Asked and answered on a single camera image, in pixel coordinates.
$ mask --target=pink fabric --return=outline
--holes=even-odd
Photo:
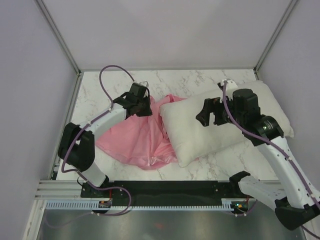
[[[143,170],[158,169],[169,163],[177,163],[159,110],[163,104],[183,99],[168,94],[155,102],[151,96],[152,116],[129,117],[106,131],[96,141],[96,146],[121,163],[135,165]]]

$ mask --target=gray wall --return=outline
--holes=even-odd
[[[81,69],[253,68],[290,0],[43,0]]]
[[[260,70],[295,131],[290,147],[320,189],[320,1],[300,1]]]
[[[22,238],[75,73],[33,0],[0,3],[0,239]]]

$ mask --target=white marble surface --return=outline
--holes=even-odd
[[[131,71],[136,82],[148,81],[155,100],[172,93],[190,97],[217,89],[221,79],[230,78],[237,84],[255,81],[252,70],[159,70]],[[129,90],[132,81],[122,71],[106,71],[102,75],[105,89],[114,99]],[[91,120],[109,105],[99,84],[99,72],[85,72],[72,116],[73,123]],[[246,170],[260,180],[277,180],[267,160],[246,141],[223,151],[200,157],[185,168],[170,163],[158,170],[142,170],[126,165],[95,148],[95,162],[111,180],[228,180],[233,174]],[[59,173],[58,180],[75,180],[74,172]]]

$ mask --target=pink cloth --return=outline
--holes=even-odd
[[[96,141],[96,146],[121,163],[135,165],[143,170],[158,169],[169,163],[177,163],[159,110],[163,104],[183,99],[168,94],[155,102],[151,96],[152,116],[129,117],[106,131]]]

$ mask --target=gray floor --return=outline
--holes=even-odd
[[[84,211],[47,210],[52,225]],[[285,229],[274,212],[257,203],[246,217],[214,211],[132,211],[116,217],[89,215],[60,229],[42,224],[42,240],[305,240],[303,231]]]

